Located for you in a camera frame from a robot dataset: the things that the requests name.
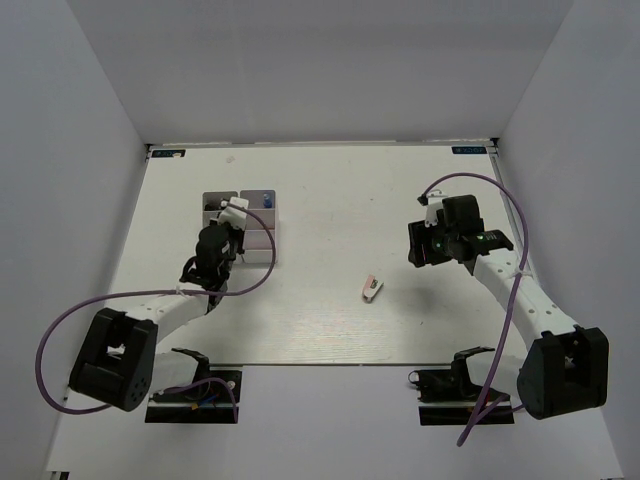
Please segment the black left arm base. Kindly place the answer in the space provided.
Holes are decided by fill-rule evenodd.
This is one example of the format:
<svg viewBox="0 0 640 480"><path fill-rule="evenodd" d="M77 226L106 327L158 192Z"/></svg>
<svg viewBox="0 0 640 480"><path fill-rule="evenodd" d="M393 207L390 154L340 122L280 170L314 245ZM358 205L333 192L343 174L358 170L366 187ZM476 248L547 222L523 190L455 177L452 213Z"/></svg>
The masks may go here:
<svg viewBox="0 0 640 480"><path fill-rule="evenodd" d="M156 356L147 424L236 424L243 371L219 367L197 351L174 348Z"/></svg>

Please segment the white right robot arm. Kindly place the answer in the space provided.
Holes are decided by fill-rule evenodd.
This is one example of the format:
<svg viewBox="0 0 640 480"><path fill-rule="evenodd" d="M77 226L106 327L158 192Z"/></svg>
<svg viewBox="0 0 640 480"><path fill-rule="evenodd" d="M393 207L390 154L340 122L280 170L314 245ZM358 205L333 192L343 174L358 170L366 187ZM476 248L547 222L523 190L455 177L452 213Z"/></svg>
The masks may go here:
<svg viewBox="0 0 640 480"><path fill-rule="evenodd" d="M524 359L503 357L488 385L490 347L455 353L448 369L422 370L409 380L427 403L519 398L541 420L605 404L609 342L598 328L583 328L565 314L536 281L519 272L508 237L488 230L472 195L421 196L423 220L409 225L408 259L415 267L456 261L512 313L511 323L527 348Z"/></svg>

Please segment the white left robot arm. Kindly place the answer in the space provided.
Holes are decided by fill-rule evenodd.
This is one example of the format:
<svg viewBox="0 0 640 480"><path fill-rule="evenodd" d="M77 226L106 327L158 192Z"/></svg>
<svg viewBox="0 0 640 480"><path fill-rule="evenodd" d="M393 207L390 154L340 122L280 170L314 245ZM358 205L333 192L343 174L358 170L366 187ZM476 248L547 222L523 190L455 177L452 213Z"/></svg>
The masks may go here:
<svg viewBox="0 0 640 480"><path fill-rule="evenodd" d="M137 408L149 394L178 387L199 399L211 387L205 357L184 347L158 354L157 344L188 322L217 307L244 232L228 223L201 230L195 255L183 267L179 286L194 295L158 295L125 311L105 307L89 327L70 374L70 388L123 411Z"/></svg>

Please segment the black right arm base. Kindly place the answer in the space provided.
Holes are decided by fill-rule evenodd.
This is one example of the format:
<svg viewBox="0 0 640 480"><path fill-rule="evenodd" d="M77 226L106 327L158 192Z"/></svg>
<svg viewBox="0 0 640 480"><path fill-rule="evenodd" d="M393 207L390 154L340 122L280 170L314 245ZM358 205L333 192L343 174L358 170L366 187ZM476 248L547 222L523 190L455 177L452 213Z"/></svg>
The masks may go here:
<svg viewBox="0 0 640 480"><path fill-rule="evenodd" d="M419 424L423 427L464 426L480 398L494 350L474 347L454 354L448 364L421 367L407 376L408 384L418 393ZM501 358L483 406L496 407L481 425L511 425L519 409L516 379L522 360L512 355Z"/></svg>

